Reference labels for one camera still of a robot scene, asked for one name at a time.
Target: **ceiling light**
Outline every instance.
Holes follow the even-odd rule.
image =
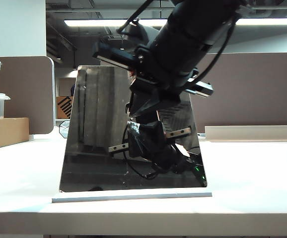
[[[246,26],[273,26],[273,25],[287,25],[287,18],[251,18],[251,19],[239,19],[236,25]]]
[[[125,19],[93,19],[93,20],[65,20],[67,26],[71,27],[120,27]],[[144,26],[163,26],[167,19],[140,19],[139,23]],[[236,25],[287,25],[287,18],[250,18],[239,19]]]
[[[125,19],[94,19],[94,20],[64,20],[67,26],[71,27],[101,27],[101,26],[122,26]],[[163,26],[167,19],[140,19],[139,23],[144,26]]]

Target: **gray partition panel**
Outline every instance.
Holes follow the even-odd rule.
[[[199,64],[201,72],[212,58]],[[214,94],[191,97],[198,132],[205,125],[287,124],[287,53],[223,54],[203,81]]]
[[[6,118],[29,118],[30,134],[46,134],[54,126],[54,65],[50,58],[0,57],[0,93]]]

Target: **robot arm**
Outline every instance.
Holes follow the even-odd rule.
[[[147,0],[146,7],[152,0]],[[175,138],[189,133],[167,135],[159,120],[158,111],[180,103],[180,94],[188,92],[209,96],[212,87],[201,82],[226,46],[236,21],[238,10],[245,6],[243,0],[172,0],[175,8],[160,31],[140,25],[134,16],[119,29],[128,39],[138,44],[133,54],[110,48],[103,43],[95,46],[94,57],[132,72],[132,92],[126,111],[131,118],[127,134],[129,155],[141,156],[152,162],[155,173],[182,173],[197,163]],[[226,40],[209,67],[201,74],[196,65],[211,46],[227,32]]]

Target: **white table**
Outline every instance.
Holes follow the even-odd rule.
[[[213,197],[57,204],[65,139],[0,148],[0,234],[287,236],[287,142],[200,144]]]

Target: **cardboard box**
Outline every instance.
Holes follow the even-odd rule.
[[[29,140],[29,118],[0,119],[0,147]]]
[[[73,105],[73,97],[61,96],[56,97],[57,119],[70,119]]]

